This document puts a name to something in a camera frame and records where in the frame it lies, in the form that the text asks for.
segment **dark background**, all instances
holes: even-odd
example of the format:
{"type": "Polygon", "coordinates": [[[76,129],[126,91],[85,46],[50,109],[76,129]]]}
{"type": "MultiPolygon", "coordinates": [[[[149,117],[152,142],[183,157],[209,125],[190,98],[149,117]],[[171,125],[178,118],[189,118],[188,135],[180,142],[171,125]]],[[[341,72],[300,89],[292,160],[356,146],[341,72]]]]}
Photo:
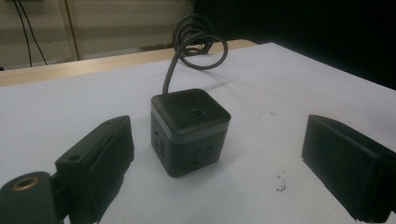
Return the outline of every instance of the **dark background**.
{"type": "Polygon", "coordinates": [[[396,90],[396,14],[391,1],[196,0],[216,33],[273,42],[396,90]]]}

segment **black bracket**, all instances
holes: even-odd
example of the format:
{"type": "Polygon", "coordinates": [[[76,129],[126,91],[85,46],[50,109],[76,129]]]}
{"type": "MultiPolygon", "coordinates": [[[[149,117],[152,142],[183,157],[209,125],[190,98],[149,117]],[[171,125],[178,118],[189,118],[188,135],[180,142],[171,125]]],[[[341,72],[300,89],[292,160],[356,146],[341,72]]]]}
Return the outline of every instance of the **black bracket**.
{"type": "Polygon", "coordinates": [[[81,139],[56,162],[57,173],[19,176],[0,190],[2,224],[99,222],[119,193],[134,160],[128,116],[110,119],[81,139]]]}
{"type": "Polygon", "coordinates": [[[385,222],[396,211],[396,153],[373,139],[310,115],[303,159],[353,218],[385,222]]]}

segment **white table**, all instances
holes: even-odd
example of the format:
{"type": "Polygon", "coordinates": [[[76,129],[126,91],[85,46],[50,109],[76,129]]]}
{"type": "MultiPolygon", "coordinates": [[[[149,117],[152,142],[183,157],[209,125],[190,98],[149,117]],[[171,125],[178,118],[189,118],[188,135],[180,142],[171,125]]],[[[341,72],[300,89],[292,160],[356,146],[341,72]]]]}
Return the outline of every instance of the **white table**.
{"type": "Polygon", "coordinates": [[[206,72],[179,62],[170,91],[203,89],[232,120],[219,162],[172,178],[149,141],[150,98],[162,92],[168,66],[1,87],[0,185],[53,174],[89,131],[129,115],[135,160],[101,223],[355,223],[301,158],[307,117],[339,120],[394,150],[396,91],[275,44],[231,50],[206,72]]]}

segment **black plastic housing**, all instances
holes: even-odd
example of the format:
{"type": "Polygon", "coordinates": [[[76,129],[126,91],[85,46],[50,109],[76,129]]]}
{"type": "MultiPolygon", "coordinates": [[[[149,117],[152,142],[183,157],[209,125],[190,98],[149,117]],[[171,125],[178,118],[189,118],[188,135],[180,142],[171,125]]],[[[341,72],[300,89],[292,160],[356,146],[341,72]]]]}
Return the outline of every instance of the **black plastic housing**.
{"type": "Polygon", "coordinates": [[[151,144],[172,177],[219,160],[230,114],[203,90],[151,98],[151,144]]]}
{"type": "Polygon", "coordinates": [[[385,222],[396,205],[396,153],[333,119],[310,115],[303,159],[355,219],[385,222]]]}
{"type": "Polygon", "coordinates": [[[134,160],[127,116],[110,119],[65,152],[56,162],[59,183],[73,198],[72,223],[96,222],[119,193],[134,160]]]}
{"type": "Polygon", "coordinates": [[[50,175],[21,175],[0,190],[0,223],[59,224],[50,175]]]}
{"type": "Polygon", "coordinates": [[[55,163],[50,176],[34,172],[0,190],[1,224],[99,222],[117,196],[134,159],[131,121],[122,116],[103,122],[55,163]]]}

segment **coiled cable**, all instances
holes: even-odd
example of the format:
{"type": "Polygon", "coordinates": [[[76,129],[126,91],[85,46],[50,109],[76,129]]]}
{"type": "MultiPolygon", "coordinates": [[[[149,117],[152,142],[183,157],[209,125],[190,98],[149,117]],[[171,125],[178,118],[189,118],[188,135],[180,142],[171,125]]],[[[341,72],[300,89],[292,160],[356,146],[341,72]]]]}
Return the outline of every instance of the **coiled cable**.
{"type": "Polygon", "coordinates": [[[163,83],[163,94],[169,91],[169,83],[178,59],[188,67],[197,70],[212,69],[224,62],[228,54],[227,42],[220,36],[215,35],[213,30],[213,25],[202,15],[192,14],[180,20],[173,32],[173,46],[176,53],[166,73],[163,83]],[[218,61],[210,65],[198,65],[186,60],[186,57],[208,54],[215,40],[221,42],[224,48],[221,58],[218,61]]]}

